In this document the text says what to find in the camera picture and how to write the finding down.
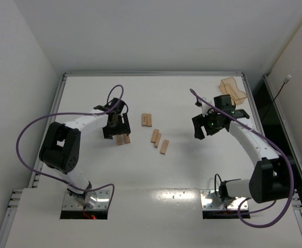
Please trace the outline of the plain wood block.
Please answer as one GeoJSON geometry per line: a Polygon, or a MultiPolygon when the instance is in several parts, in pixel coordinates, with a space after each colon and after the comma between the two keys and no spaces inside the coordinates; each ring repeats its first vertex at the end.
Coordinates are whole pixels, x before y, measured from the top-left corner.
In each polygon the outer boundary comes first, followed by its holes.
{"type": "Polygon", "coordinates": [[[117,146],[120,146],[124,143],[122,135],[117,135],[116,136],[116,143],[117,143],[117,146]]]}

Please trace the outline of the engraved wood block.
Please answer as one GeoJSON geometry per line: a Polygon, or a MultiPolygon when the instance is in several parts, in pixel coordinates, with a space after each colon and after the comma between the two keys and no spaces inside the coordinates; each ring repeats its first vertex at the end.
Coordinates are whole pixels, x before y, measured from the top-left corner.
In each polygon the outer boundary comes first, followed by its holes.
{"type": "Polygon", "coordinates": [[[147,114],[142,114],[142,126],[147,126],[147,114]]]}

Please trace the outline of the translucent orange plastic container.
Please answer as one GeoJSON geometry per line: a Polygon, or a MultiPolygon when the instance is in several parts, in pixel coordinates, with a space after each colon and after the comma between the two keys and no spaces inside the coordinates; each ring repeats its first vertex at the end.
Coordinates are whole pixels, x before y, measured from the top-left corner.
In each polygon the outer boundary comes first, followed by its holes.
{"type": "Polygon", "coordinates": [[[224,95],[230,95],[232,102],[236,105],[243,104],[247,99],[246,93],[238,88],[237,82],[233,77],[221,80],[219,89],[224,95]]]}

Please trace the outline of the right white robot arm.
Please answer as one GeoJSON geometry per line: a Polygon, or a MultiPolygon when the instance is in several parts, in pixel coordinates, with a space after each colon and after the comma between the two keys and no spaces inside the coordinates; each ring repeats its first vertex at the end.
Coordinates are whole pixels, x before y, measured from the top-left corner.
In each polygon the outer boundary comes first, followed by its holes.
{"type": "Polygon", "coordinates": [[[196,99],[196,106],[202,112],[192,119],[194,137],[202,140],[225,129],[243,147],[254,167],[250,179],[221,182],[219,198],[225,201],[245,197],[256,203],[291,198],[294,194],[294,175],[289,158],[254,129],[247,112],[236,109],[230,95],[217,96],[213,103],[208,103],[199,96],[196,99]]]}

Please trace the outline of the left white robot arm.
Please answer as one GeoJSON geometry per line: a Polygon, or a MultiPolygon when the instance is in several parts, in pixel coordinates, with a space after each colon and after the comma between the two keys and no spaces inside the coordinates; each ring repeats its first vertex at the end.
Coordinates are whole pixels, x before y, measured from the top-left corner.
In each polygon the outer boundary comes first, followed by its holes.
{"type": "Polygon", "coordinates": [[[113,98],[104,106],[94,107],[90,115],[65,123],[55,121],[49,125],[39,159],[68,182],[69,194],[81,203],[87,202],[87,190],[92,187],[77,168],[81,139],[99,129],[105,139],[129,135],[128,113],[123,112],[127,107],[123,100],[113,98]]]}

